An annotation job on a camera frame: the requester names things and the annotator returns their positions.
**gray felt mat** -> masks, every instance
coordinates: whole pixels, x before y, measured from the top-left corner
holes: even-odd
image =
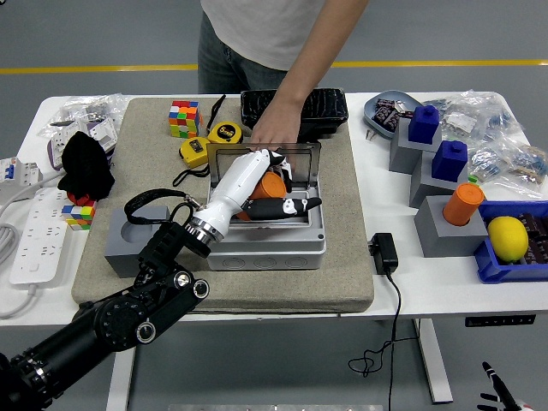
[[[74,280],[72,296],[78,303],[95,301],[132,285],[132,279],[118,277],[104,258],[110,214],[136,194],[172,188],[171,182],[184,170],[178,153],[182,140],[170,136],[172,101],[135,98],[128,106],[113,159],[116,183],[109,198],[98,203]],[[215,101],[199,99],[205,124]],[[220,121],[241,124],[238,98],[224,101],[216,118]],[[248,128],[243,130],[244,135],[251,134]],[[322,266],[302,271],[210,271],[204,259],[185,249],[177,261],[211,286],[210,295],[195,312],[355,313],[371,305],[373,267],[347,124],[321,142],[319,179],[327,242]],[[208,179],[188,177],[179,188],[205,201]],[[165,204],[172,210],[178,202],[168,198],[151,205]],[[185,213],[179,214],[183,220]]]

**person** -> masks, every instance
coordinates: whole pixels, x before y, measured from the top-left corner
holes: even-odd
[[[295,143],[301,111],[368,0],[201,0],[199,92],[277,89],[253,143]]]

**black cloth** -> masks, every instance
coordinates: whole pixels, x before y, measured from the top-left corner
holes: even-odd
[[[114,177],[109,162],[98,141],[79,131],[70,138],[61,156],[67,174],[57,187],[72,193],[78,200],[86,194],[90,200],[106,198]]]

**yellow floor line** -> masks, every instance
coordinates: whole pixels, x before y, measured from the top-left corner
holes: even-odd
[[[409,68],[409,67],[504,67],[504,66],[546,66],[548,59],[525,60],[401,60],[374,62],[334,62],[335,69],[365,68]],[[128,71],[193,71],[198,64],[144,64],[128,66],[72,66],[72,67],[20,67],[0,68],[0,74],[61,74],[61,73],[104,73]]]

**blue tray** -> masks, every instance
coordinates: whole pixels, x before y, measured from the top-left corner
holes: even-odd
[[[388,131],[381,127],[379,124],[377,124],[373,117],[375,116],[375,105],[377,104],[377,100],[380,98],[384,98],[386,100],[394,100],[394,101],[401,101],[405,107],[409,111],[414,111],[417,107],[421,107],[422,103],[415,100],[405,92],[398,92],[397,90],[389,90],[387,92],[381,92],[377,96],[373,97],[369,101],[367,101],[366,105],[363,107],[363,119],[364,121],[371,127],[373,127],[375,130],[377,130],[377,133],[385,137],[386,139],[392,140],[392,137],[394,137],[394,133],[391,131]]]
[[[479,214],[484,220],[501,216],[518,217],[523,212],[546,217],[548,201],[484,201],[479,206]],[[489,239],[481,243],[474,257],[482,283],[548,281],[548,264],[500,264]]]

